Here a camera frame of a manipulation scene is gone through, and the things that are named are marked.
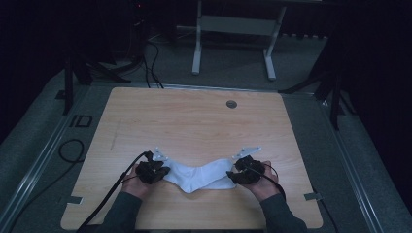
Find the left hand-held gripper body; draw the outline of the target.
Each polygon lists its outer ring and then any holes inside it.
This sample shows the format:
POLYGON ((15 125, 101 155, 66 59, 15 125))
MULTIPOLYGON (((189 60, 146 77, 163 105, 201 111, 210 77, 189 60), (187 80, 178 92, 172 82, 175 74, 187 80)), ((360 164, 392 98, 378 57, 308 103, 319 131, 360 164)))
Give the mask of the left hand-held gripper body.
POLYGON ((154 178, 161 175, 159 173, 160 168, 167 166, 164 166, 163 161, 155 161, 154 154, 150 150, 145 151, 143 155, 147 160, 139 163, 135 173, 143 183, 153 184, 154 178))

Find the black metal stand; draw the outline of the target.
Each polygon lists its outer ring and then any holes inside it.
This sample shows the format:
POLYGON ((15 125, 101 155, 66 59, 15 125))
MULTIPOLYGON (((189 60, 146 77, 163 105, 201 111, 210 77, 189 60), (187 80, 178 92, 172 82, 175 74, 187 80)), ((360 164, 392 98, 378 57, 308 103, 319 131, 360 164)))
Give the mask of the black metal stand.
POLYGON ((64 91, 63 99, 65 101, 63 114, 67 116, 74 105, 74 85, 73 75, 76 75, 80 83, 89 85, 92 82, 92 77, 89 69, 95 70, 102 77, 108 78, 117 83, 129 83, 120 76, 120 73, 131 70, 138 65, 137 61, 132 61, 129 64, 117 68, 106 68, 104 65, 83 54, 68 54, 64 62, 64 91))
POLYGON ((314 63, 307 79, 292 87, 281 89, 279 93, 292 94, 306 86, 319 82, 319 86, 316 88, 313 96, 320 101, 326 101, 328 96, 331 96, 329 121, 332 127, 338 130, 342 80, 345 59, 347 57, 348 51, 344 45, 341 42, 329 39, 314 63))

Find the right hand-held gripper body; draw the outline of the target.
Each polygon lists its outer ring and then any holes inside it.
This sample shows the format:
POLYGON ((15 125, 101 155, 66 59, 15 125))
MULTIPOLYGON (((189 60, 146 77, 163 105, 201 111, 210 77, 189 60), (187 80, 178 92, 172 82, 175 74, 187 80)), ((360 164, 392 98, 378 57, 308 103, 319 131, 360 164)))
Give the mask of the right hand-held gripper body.
POLYGON ((253 159, 253 154, 261 151, 261 147, 242 148, 237 154, 232 156, 235 161, 234 167, 236 172, 241 176, 240 184, 257 183, 264 174, 265 168, 258 160, 253 159))

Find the person's left hand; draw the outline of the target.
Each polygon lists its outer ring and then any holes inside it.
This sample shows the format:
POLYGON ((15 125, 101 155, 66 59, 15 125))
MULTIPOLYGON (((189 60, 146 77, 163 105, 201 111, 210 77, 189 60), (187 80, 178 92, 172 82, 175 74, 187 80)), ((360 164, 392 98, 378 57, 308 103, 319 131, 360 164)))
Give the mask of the person's left hand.
POLYGON ((144 199, 153 189, 151 184, 143 183, 136 175, 126 175, 122 181, 121 191, 144 199))

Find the metal floor rail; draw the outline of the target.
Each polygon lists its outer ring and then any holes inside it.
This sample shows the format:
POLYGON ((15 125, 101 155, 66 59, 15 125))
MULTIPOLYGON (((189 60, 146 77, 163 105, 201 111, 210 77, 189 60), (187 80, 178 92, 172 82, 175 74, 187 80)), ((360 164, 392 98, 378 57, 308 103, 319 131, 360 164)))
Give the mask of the metal floor rail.
POLYGON ((63 115, 60 118, 57 126, 54 128, 47 142, 42 147, 42 150, 38 153, 28 171, 25 173, 9 203, 5 207, 4 211, 0 214, 0 233, 11 232, 13 223, 25 206, 33 188, 37 184, 37 181, 40 179, 41 175, 46 169, 46 166, 48 165, 52 154, 54 153, 62 136, 69 128, 69 123, 74 118, 75 112, 84 100, 86 94, 88 93, 88 90, 88 86, 80 86, 78 88, 78 90, 75 92, 74 102, 71 109, 67 112, 66 115, 63 115))
POLYGON ((365 223, 370 233, 384 233, 383 227, 375 213, 375 210, 370 202, 369 196, 365 191, 364 185, 361 182, 359 173, 357 172, 352 156, 350 155, 339 130, 336 130, 329 121, 329 114, 331 113, 331 105, 327 100, 321 100, 318 103, 323 112, 323 116, 327 121, 329 130, 332 133, 333 139, 337 144, 340 160, 348 177, 352 190, 354 191, 360 211, 363 215, 365 223))

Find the person's right hand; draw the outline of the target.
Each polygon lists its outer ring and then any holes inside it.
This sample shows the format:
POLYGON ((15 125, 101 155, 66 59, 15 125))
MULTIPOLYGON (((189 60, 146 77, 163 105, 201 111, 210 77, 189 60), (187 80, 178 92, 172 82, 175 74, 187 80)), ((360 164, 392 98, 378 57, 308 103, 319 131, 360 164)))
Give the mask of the person's right hand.
POLYGON ((275 185, 279 178, 273 171, 271 162, 263 161, 263 165, 265 168, 263 177, 257 183, 245 185, 245 188, 250 190, 259 202, 280 193, 280 190, 275 185))

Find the white metal desk frame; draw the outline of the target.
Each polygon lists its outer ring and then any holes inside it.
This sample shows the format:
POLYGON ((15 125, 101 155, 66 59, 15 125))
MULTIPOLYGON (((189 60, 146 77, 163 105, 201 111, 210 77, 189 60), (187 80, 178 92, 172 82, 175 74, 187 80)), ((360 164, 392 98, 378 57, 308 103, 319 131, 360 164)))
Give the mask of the white metal desk frame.
POLYGON ((271 39, 271 41, 268 47, 262 51, 263 58, 267 78, 270 81, 275 81, 277 76, 275 72, 274 63, 272 60, 272 53, 274 51, 274 47, 279 36, 286 9, 286 6, 281 7, 276 19, 211 16, 203 14, 202 0, 197 0, 195 48, 191 72, 194 75, 198 75, 200 73, 202 55, 201 36, 203 32, 220 32, 267 36, 271 39))

